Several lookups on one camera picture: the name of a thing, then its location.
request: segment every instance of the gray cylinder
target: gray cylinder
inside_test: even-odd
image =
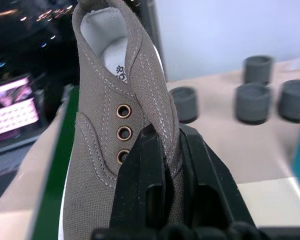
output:
[[[251,56],[244,61],[244,83],[268,84],[273,59],[270,56]]]
[[[189,124],[198,117],[196,92],[191,87],[177,87],[170,91],[180,123]]]
[[[269,115],[271,91],[260,83],[246,83],[236,88],[234,111],[246,124],[263,124]]]
[[[283,84],[278,113],[286,120],[300,122],[300,80],[290,80]]]

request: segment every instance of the monitor screen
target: monitor screen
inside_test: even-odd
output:
[[[28,77],[0,85],[0,135],[38,120]]]

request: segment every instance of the table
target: table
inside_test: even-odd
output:
[[[270,118],[257,126],[240,123],[233,116],[234,90],[242,83],[240,70],[167,84],[168,89],[196,90],[200,114],[189,125],[230,169],[258,227],[300,226],[300,187],[290,170],[300,124],[280,119],[276,111],[280,85],[300,79],[300,70],[284,70],[287,64],[275,65],[269,85],[274,96]],[[0,240],[31,237],[63,116],[61,110],[1,197]]]

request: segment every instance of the shoe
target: shoe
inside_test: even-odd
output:
[[[109,227],[117,175],[145,126],[153,124],[174,185],[170,222],[181,222],[179,123],[156,50],[122,0],[82,0],[72,24],[80,93],[61,218],[65,240]]]

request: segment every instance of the green panel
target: green panel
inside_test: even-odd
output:
[[[75,119],[78,110],[79,88],[70,92],[59,139],[48,173],[41,205],[33,230],[32,240],[57,240],[60,206],[71,157],[75,133]]]

